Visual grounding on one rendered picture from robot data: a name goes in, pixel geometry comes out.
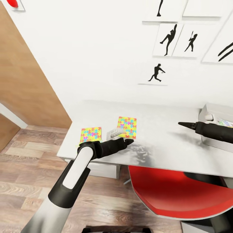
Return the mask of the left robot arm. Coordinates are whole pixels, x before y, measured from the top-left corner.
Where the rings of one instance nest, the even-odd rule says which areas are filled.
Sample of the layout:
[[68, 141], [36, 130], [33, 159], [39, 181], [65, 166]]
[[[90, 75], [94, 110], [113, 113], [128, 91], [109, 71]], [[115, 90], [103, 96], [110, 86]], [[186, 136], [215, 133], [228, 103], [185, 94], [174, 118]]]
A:
[[20, 233], [61, 233], [71, 209], [91, 171], [91, 160], [124, 150], [133, 139], [115, 136], [123, 134], [115, 128], [106, 134], [106, 142], [87, 141], [79, 144], [75, 160], [71, 160], [46, 199]]

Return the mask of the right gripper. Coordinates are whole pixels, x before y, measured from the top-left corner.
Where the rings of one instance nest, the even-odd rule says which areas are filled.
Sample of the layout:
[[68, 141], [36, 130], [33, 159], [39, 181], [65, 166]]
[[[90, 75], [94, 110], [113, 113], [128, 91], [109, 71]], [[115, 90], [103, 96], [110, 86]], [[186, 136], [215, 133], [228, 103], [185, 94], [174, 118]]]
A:
[[211, 139], [223, 141], [225, 126], [206, 124], [204, 122], [178, 122], [179, 125], [195, 130], [195, 133]]

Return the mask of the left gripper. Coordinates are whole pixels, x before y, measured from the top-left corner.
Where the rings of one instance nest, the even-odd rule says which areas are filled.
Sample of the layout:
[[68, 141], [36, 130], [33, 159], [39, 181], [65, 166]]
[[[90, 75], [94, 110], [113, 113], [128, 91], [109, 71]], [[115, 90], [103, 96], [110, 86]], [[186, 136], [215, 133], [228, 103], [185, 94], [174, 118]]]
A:
[[133, 139], [124, 139], [124, 138], [106, 141], [106, 143], [109, 145], [109, 150], [110, 150], [109, 155], [115, 154], [120, 150], [126, 149], [127, 146], [133, 142], [134, 142]]

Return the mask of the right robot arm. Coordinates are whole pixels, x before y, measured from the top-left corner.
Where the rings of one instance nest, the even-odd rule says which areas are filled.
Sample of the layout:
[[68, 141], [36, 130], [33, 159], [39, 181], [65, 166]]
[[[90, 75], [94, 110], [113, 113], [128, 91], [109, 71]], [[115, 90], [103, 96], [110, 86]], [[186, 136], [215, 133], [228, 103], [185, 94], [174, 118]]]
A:
[[204, 122], [178, 122], [179, 125], [195, 130], [195, 133], [211, 139], [233, 144], [233, 128], [218, 125], [220, 119], [215, 114], [205, 116]]

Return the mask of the jigsaw puzzle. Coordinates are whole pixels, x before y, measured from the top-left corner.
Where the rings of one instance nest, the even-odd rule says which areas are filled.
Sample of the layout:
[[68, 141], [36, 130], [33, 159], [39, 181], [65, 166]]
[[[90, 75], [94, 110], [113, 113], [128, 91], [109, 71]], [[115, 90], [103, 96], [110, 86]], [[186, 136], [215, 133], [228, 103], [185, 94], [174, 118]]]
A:
[[124, 130], [123, 134], [119, 135], [124, 139], [136, 139], [137, 119], [130, 117], [119, 117], [117, 128]]
[[100, 141], [101, 143], [101, 127], [83, 128], [81, 131], [80, 144], [87, 141]]

